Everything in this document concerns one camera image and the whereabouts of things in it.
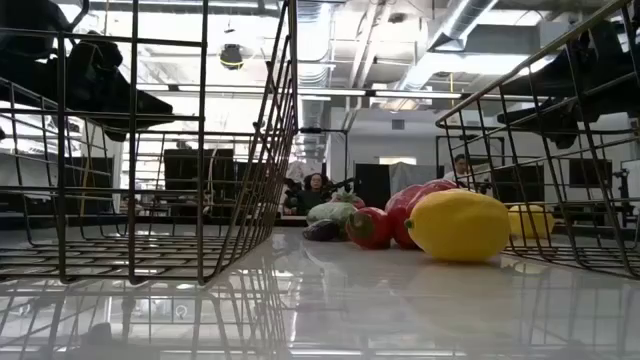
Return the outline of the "small purple eggplant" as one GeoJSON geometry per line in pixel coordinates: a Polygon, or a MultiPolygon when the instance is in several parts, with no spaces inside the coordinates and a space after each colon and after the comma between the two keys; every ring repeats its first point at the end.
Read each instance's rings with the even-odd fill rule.
{"type": "Polygon", "coordinates": [[[339,236],[339,225],[330,219],[318,220],[303,230],[303,237],[309,241],[333,242],[337,241],[339,236]]]}

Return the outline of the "silver ventilation duct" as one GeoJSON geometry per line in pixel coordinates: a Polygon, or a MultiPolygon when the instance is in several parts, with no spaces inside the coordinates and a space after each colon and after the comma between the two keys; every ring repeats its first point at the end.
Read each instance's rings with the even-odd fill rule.
{"type": "Polygon", "coordinates": [[[461,60],[470,33],[499,0],[450,0],[446,12],[427,27],[425,52],[394,86],[396,91],[420,91],[429,79],[461,60]]]}

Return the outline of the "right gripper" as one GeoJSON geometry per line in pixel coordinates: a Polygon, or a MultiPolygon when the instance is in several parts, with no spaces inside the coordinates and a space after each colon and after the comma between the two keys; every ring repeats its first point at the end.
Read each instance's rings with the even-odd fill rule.
{"type": "Polygon", "coordinates": [[[578,137],[578,123],[593,123],[598,120],[600,114],[593,106],[582,109],[576,101],[565,103],[545,114],[538,113],[535,108],[527,108],[508,111],[499,114],[497,121],[500,124],[513,124],[518,127],[538,127],[542,123],[544,135],[551,140],[558,149],[569,149],[578,137]]]}

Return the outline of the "yellow corn cob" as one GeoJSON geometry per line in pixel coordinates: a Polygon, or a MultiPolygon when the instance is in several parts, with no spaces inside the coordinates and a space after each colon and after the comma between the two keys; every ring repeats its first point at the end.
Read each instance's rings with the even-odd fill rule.
{"type": "Polygon", "coordinates": [[[526,239],[548,239],[556,221],[538,205],[514,205],[508,210],[511,235],[526,239]]]}

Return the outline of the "person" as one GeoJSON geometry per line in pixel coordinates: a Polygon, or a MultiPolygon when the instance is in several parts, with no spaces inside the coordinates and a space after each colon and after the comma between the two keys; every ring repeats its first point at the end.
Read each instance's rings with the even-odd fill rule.
{"type": "Polygon", "coordinates": [[[459,188],[486,194],[491,187],[487,174],[473,177],[475,170],[468,165],[464,154],[454,157],[453,170],[444,174],[443,179],[455,183],[459,188]]]}
{"type": "Polygon", "coordinates": [[[328,184],[328,178],[321,173],[307,175],[302,183],[287,178],[283,213],[306,216],[313,207],[328,202],[331,198],[327,191],[328,184]]]}

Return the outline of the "yellow lemon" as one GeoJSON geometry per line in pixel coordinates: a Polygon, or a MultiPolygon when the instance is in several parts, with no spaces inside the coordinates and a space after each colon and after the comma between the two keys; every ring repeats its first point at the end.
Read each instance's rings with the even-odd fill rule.
{"type": "Polygon", "coordinates": [[[424,196],[405,227],[424,252],[449,262],[484,262],[505,249],[511,234],[508,209],[502,202],[462,189],[424,196]]]}

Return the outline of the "green cucumber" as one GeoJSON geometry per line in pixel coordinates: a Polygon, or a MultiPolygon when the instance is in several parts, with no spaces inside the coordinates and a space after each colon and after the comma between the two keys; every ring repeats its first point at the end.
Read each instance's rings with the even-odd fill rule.
{"type": "Polygon", "coordinates": [[[339,226],[344,226],[350,215],[356,211],[357,208],[351,203],[326,202],[311,208],[306,215],[306,221],[312,224],[320,220],[331,220],[339,226]]]}

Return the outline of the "grey cloth cover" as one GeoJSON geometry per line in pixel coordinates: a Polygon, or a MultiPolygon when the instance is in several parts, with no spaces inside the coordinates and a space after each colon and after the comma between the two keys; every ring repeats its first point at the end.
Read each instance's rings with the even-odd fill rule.
{"type": "Polygon", "coordinates": [[[389,166],[390,194],[395,195],[411,185],[422,185],[438,178],[438,168],[434,165],[395,163],[389,166]]]}

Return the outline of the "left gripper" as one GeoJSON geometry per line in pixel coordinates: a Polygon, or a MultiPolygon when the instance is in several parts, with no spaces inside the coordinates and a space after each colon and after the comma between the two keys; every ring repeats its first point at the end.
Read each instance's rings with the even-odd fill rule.
{"type": "Polygon", "coordinates": [[[67,57],[67,108],[90,112],[89,118],[114,142],[124,142],[129,131],[129,118],[112,117],[114,113],[128,114],[134,108],[151,115],[138,118],[137,125],[170,123],[161,117],[173,114],[169,103],[141,90],[131,107],[129,84],[118,69],[122,60],[115,43],[100,41],[80,41],[67,57]]]}

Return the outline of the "long light strip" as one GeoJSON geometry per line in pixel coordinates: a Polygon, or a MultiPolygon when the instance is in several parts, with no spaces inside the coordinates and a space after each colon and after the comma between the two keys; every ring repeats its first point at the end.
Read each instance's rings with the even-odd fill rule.
{"type": "Polygon", "coordinates": [[[412,98],[412,99],[447,99],[458,100],[467,95],[463,93],[434,92],[434,91],[397,91],[377,89],[337,89],[337,88],[302,88],[299,95],[314,96],[343,96],[343,97],[382,97],[382,98],[412,98]]]}

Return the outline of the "black monitor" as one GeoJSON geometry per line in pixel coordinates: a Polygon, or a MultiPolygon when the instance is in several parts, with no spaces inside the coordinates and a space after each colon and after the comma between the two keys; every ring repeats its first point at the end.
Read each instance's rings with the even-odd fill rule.
{"type": "Polygon", "coordinates": [[[503,203],[542,202],[545,199],[543,165],[506,168],[492,174],[494,196],[503,203]]]}
{"type": "Polygon", "coordinates": [[[600,184],[610,188],[613,178],[613,164],[604,159],[569,160],[569,186],[572,188],[599,188],[600,184]]]}

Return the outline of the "black partition panel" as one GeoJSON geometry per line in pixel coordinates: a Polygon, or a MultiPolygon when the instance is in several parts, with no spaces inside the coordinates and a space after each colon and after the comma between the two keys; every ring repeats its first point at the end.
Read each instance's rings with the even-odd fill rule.
{"type": "Polygon", "coordinates": [[[355,164],[355,193],[366,206],[384,209],[390,199],[390,172],[388,165],[355,164]]]}
{"type": "Polygon", "coordinates": [[[198,171],[198,151],[170,149],[164,153],[165,189],[172,191],[168,202],[172,216],[197,215],[198,180],[203,180],[203,216],[230,218],[235,206],[235,167],[232,149],[205,149],[198,171]]]}

